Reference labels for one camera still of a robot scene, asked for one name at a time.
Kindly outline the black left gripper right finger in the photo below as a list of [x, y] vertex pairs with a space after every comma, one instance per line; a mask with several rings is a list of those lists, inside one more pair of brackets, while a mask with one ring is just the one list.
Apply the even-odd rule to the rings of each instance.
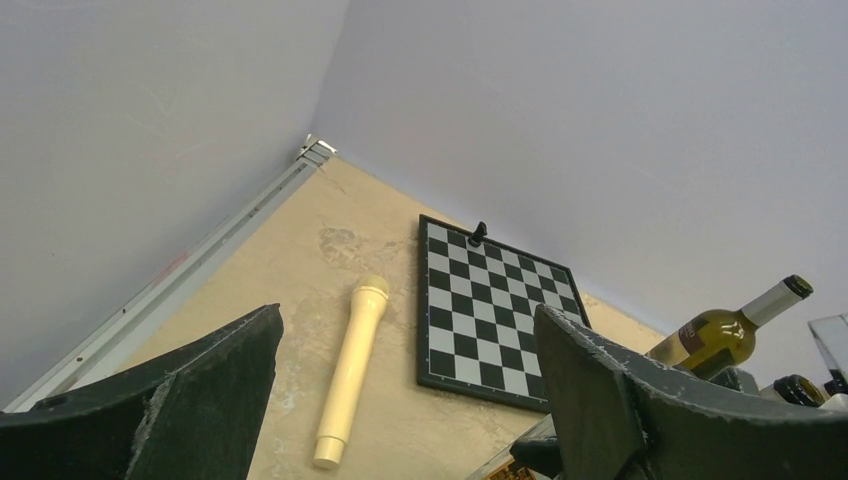
[[668, 367], [546, 305], [537, 355], [567, 479], [843, 479], [847, 416]]

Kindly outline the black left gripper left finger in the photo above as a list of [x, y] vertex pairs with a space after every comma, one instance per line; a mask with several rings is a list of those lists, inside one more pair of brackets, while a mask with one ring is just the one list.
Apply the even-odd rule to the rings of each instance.
[[182, 347], [1, 417], [5, 479], [244, 479], [284, 324], [262, 306]]

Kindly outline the green wine bottle white label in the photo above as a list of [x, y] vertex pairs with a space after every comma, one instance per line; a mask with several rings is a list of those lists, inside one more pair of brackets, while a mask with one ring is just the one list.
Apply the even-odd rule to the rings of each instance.
[[792, 274], [738, 310], [706, 310], [663, 339], [646, 356], [709, 380], [726, 367], [751, 357], [756, 332], [814, 293], [812, 285]]

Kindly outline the clear square liquor bottle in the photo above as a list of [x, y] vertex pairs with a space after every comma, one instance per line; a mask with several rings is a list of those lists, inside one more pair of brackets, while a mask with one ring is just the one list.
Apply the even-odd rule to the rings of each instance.
[[467, 479], [559, 479], [562, 471], [559, 441], [546, 415]]

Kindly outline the dark wine bottle brown label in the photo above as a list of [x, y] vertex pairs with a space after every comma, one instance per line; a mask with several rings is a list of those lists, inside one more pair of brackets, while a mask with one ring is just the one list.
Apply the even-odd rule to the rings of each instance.
[[818, 408], [825, 403], [825, 398], [816, 385], [798, 374], [775, 379], [759, 391], [759, 396], [769, 400], [812, 408]]

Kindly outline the clear round bottle blue emblem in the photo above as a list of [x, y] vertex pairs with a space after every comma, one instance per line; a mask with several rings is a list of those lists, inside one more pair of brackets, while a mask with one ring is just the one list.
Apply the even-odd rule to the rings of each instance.
[[823, 386], [829, 396], [847, 393], [847, 314], [808, 322], [831, 379]]

